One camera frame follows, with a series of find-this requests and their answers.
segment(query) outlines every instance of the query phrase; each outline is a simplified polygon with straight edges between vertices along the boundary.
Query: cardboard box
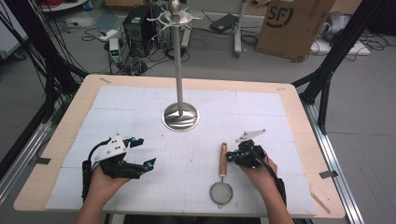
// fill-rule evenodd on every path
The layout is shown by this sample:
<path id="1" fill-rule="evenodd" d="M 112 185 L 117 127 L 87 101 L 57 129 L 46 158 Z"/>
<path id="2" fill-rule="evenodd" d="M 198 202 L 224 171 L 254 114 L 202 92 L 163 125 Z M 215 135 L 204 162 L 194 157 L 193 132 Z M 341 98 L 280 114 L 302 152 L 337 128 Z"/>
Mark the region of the cardboard box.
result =
<path id="1" fill-rule="evenodd" d="M 272 0 L 256 50 L 305 59 L 335 0 Z"/>
<path id="2" fill-rule="evenodd" d="M 105 5 L 108 7 L 149 6 L 150 2 L 150 0 L 105 0 Z"/>

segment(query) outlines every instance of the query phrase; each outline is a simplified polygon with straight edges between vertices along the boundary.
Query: white 3d-printed part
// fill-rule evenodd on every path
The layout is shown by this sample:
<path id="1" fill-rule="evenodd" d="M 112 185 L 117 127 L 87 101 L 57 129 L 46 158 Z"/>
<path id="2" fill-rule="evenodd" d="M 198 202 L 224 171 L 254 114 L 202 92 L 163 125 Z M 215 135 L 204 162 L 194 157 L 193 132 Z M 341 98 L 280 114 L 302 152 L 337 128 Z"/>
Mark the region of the white 3d-printed part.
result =
<path id="1" fill-rule="evenodd" d="M 260 134 L 265 133 L 265 129 L 253 132 L 244 132 L 239 138 L 235 139 L 235 143 L 245 142 L 254 137 L 259 136 Z"/>
<path id="2" fill-rule="evenodd" d="M 103 147 L 102 151 L 95 157 L 95 161 L 102 161 L 120 155 L 126 151 L 126 148 L 122 138 L 116 135 Z"/>

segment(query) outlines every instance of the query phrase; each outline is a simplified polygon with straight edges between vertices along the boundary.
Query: wooden handle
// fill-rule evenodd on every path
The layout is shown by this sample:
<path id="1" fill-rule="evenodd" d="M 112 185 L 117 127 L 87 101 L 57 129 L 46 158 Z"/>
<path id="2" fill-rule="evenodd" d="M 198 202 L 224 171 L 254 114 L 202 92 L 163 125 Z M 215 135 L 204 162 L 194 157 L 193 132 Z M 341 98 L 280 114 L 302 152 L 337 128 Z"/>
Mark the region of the wooden handle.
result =
<path id="1" fill-rule="evenodd" d="M 221 152 L 220 152 L 220 176 L 227 175 L 226 153 L 227 153 L 227 143 L 222 143 Z"/>

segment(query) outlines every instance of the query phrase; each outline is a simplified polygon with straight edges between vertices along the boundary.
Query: metal rail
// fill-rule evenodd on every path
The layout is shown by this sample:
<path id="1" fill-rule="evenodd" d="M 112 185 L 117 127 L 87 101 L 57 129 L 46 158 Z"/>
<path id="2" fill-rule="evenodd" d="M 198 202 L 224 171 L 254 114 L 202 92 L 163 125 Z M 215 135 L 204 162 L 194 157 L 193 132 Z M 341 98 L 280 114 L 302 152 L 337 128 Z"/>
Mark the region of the metal rail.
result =
<path id="1" fill-rule="evenodd" d="M 363 224 L 363 218 L 361 217 L 361 212 L 358 205 L 353 198 L 352 192 L 347 184 L 347 180 L 341 169 L 341 165 L 335 156 L 334 150 L 332 149 L 332 144 L 327 135 L 323 134 L 318 125 L 318 111 L 314 105 L 308 105 L 303 102 L 303 107 L 306 115 L 308 116 L 309 122 L 311 123 L 312 130 L 318 140 L 318 144 L 322 151 L 323 157 L 327 162 L 329 171 L 335 171 L 338 176 L 332 178 L 335 187 L 338 190 L 341 201 L 346 209 L 346 214 L 352 224 Z"/>
<path id="2" fill-rule="evenodd" d="M 0 182 L 0 206 L 50 132 L 52 122 L 41 123 Z"/>

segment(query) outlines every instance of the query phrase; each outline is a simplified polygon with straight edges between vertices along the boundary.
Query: computer tower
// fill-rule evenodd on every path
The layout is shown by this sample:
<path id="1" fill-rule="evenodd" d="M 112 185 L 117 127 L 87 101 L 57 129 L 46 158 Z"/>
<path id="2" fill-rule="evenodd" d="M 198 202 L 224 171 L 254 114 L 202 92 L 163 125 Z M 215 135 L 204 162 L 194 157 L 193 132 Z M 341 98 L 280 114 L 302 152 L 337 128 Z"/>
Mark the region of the computer tower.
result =
<path id="1" fill-rule="evenodd" d="M 125 35 L 131 41 L 148 42 L 155 34 L 151 21 L 150 7 L 134 5 L 122 23 Z"/>
<path id="2" fill-rule="evenodd" d="M 166 4 L 153 3 L 151 5 L 152 18 L 158 18 L 163 13 L 163 8 L 166 9 Z M 157 35 L 158 49 L 168 49 L 172 47 L 172 32 L 170 28 L 164 29 L 164 25 L 159 21 L 155 21 L 155 31 Z"/>

